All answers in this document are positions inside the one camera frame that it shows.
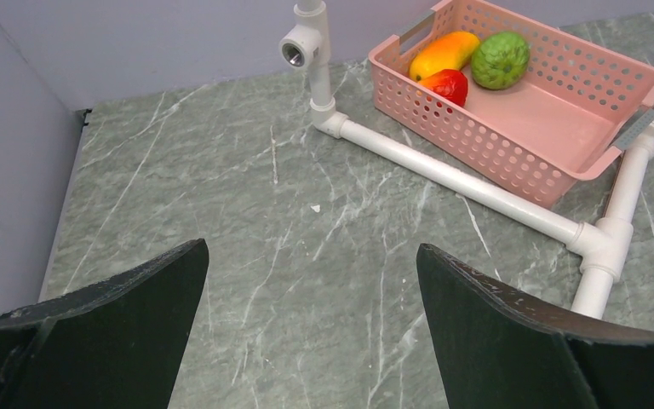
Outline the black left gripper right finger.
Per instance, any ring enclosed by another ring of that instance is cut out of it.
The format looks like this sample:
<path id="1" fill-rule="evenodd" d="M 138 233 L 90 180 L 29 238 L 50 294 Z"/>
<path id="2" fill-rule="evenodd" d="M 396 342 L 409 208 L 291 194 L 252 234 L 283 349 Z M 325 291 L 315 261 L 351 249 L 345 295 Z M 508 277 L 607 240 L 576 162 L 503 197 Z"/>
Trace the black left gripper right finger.
<path id="1" fill-rule="evenodd" d="M 654 408 L 654 331 L 571 312 L 430 244 L 416 270 L 452 408 Z"/>

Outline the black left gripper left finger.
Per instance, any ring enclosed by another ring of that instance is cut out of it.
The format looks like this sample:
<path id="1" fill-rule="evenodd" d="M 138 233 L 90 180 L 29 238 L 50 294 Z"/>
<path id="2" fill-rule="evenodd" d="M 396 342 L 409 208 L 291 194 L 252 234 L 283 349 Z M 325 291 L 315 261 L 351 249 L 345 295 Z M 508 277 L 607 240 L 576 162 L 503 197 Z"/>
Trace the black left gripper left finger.
<path id="1" fill-rule="evenodd" d="M 203 239 L 0 314 L 0 408 L 165 408 L 204 291 Z"/>

